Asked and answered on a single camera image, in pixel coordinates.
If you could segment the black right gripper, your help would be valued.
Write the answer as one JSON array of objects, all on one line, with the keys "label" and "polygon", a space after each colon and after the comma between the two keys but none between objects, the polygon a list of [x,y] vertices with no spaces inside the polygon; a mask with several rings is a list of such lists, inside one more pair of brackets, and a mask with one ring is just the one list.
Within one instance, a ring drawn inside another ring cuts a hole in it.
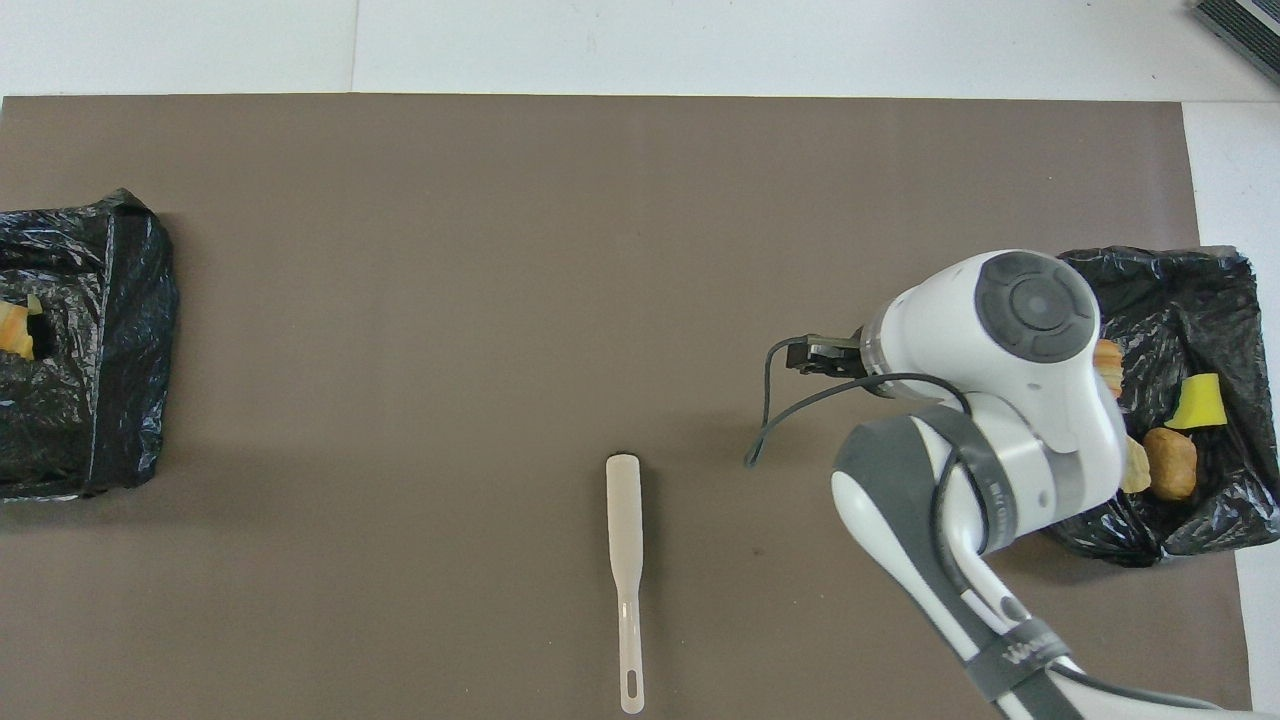
[{"label": "black right gripper", "polygon": [[812,346],[806,340],[788,343],[787,369],[822,375],[869,375],[861,350],[859,334],[846,338],[814,334]]}]

